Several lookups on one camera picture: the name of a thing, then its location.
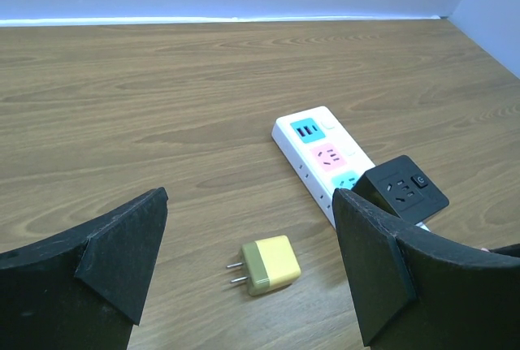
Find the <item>white power strip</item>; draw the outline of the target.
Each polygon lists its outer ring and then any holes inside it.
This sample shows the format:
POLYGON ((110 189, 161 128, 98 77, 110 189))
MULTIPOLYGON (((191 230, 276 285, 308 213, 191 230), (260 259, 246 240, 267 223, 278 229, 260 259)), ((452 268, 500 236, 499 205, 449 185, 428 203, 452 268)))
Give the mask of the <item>white power strip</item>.
POLYGON ((334 191, 352 191, 365 171, 382 164, 373 163, 325 106, 279 117, 271 136, 331 225, 334 191))

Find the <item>black cube socket adapter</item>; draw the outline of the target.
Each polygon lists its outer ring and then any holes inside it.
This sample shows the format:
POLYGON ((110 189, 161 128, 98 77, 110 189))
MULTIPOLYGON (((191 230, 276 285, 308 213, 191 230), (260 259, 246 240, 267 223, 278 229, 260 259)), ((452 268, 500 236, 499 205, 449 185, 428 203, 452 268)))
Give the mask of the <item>black cube socket adapter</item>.
POLYGON ((424 224, 449 205, 449 199, 407 155, 365 171, 352 191, 414 225, 424 224))

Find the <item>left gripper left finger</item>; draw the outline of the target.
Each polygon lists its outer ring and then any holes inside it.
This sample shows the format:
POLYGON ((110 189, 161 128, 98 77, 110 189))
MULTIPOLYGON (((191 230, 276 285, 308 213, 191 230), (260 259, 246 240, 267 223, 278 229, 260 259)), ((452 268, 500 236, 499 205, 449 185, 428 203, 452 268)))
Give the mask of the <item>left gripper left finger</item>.
POLYGON ((3 349, 125 349, 167 223, 165 188, 1 255, 3 349))

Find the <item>yellow plug adapter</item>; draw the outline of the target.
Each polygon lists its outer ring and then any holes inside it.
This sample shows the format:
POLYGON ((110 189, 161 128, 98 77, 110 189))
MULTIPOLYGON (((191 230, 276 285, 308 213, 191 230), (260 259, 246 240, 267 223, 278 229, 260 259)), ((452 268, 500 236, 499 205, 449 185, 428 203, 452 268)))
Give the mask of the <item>yellow plug adapter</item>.
POLYGON ((226 265, 227 270, 240 270, 230 284, 244 283, 250 296, 262 296, 294 283, 301 267, 286 235, 254 240, 241 245, 239 261, 226 265))

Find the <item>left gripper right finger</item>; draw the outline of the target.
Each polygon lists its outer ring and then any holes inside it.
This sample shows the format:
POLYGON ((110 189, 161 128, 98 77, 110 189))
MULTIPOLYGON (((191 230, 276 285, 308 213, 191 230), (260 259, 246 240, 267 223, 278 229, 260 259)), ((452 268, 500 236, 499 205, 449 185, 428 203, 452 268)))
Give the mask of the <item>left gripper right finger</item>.
POLYGON ((518 348, 517 245, 459 244, 347 189, 334 192, 332 208, 366 347, 518 348))

